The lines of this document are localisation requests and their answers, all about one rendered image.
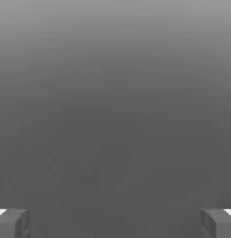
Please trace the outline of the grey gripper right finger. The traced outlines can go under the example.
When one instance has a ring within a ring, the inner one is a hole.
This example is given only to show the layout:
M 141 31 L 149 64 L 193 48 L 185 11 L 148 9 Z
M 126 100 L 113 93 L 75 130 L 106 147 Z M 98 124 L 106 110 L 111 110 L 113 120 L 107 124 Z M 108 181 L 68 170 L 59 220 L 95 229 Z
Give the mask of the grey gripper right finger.
M 231 238 L 231 209 L 202 209 L 203 238 Z

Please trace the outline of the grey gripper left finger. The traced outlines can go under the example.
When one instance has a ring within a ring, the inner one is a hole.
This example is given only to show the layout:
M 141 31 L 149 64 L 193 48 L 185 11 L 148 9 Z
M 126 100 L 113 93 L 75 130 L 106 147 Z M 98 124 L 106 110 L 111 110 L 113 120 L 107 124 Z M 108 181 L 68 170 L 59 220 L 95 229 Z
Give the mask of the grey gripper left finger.
M 0 238 L 31 238 L 29 209 L 0 208 Z

